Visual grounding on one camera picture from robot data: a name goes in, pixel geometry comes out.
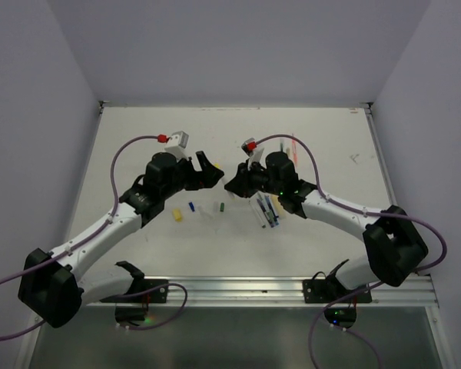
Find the yellow pen cap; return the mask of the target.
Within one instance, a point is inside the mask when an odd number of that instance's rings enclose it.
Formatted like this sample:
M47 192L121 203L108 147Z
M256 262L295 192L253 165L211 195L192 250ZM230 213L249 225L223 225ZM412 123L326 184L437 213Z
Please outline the yellow pen cap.
M183 215L181 213L181 210L178 208L175 208L172 210L172 215L176 222L181 222L183 220Z

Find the green capped white marker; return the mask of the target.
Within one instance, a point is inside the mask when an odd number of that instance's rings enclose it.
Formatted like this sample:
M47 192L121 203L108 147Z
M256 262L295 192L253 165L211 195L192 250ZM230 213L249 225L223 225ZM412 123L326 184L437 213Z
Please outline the green capped white marker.
M266 229L265 222L264 222L263 218L260 216L260 213L258 212L256 207L253 205L252 201L249 200L248 203L250 205L250 208L251 208L252 212L254 213L255 218L259 222L260 227L263 228L263 229Z

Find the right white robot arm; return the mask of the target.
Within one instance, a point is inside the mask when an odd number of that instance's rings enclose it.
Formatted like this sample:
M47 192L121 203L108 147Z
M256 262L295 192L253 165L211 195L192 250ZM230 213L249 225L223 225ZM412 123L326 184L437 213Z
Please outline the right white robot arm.
M224 187L241 198L257 192L273 194L288 213L323 222L364 243L364 256L341 262L327 275L327 293L334 301L345 301L354 289L378 281L398 287L428 255L428 247L402 208L392 205L385 211L360 213L342 208L321 195L315 184L299 178L283 152L270 153L263 165L251 160L239 164Z

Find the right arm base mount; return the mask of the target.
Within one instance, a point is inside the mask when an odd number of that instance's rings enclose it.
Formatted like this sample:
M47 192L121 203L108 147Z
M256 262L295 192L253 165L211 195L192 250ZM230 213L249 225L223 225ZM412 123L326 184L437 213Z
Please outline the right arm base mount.
M337 272L348 262L348 259L338 264L329 274L318 271L313 277L302 281L302 292L305 304L329 304L336 299L352 293L353 290L345 288L336 277ZM357 321L357 304L371 303L370 291L357 294L346 300L346 307L330 307L326 309L323 316L334 326L351 328Z

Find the purple pen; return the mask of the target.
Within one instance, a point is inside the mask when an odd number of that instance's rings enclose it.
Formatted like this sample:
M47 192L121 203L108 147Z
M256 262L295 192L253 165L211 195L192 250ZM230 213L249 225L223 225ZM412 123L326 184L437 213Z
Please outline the purple pen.
M263 202L258 198L258 199L257 199L257 203L258 203L258 206L260 207L261 211L263 212L264 217L265 217L267 223L270 225L271 228L273 228L273 227L274 227L273 219L270 218L270 216L269 216L269 214L268 214L268 212L267 212L267 209L264 207Z

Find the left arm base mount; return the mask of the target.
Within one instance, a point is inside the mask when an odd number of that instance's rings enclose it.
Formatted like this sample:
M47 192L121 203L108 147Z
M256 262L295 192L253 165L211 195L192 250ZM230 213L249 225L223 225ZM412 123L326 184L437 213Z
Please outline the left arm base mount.
M132 298L109 297L101 300L103 303L134 304L134 307L116 307L114 318L121 326L140 327L142 324L150 324L149 307L151 304L165 304L167 302L167 287L163 284L168 283L167 279L152 278L146 279L145 274L127 261L119 261L115 264L124 269L131 276L131 285L126 294L136 294L151 288L157 288L150 294L140 295Z

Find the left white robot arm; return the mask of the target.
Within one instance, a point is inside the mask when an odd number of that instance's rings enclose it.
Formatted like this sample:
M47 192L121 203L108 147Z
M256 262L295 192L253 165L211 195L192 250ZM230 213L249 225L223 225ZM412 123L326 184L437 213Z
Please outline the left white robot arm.
M81 286L81 279L99 258L156 218L174 194L213 188L222 179L223 171L205 153L197 152L196 158L199 170L189 158L153 155L144 174L90 228L49 252L32 251L25 259L19 300L54 328L68 323L94 291Z

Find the blue pen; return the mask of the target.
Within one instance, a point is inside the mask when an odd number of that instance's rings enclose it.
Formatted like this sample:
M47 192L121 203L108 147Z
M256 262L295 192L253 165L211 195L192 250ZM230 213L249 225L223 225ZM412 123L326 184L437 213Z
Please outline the blue pen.
M265 195L265 201L266 201L267 207L270 210L271 216L273 217L274 224L276 226L278 226L279 225L279 221L278 221L279 216L278 216L277 212L275 211L274 206L272 205L270 197L267 194Z

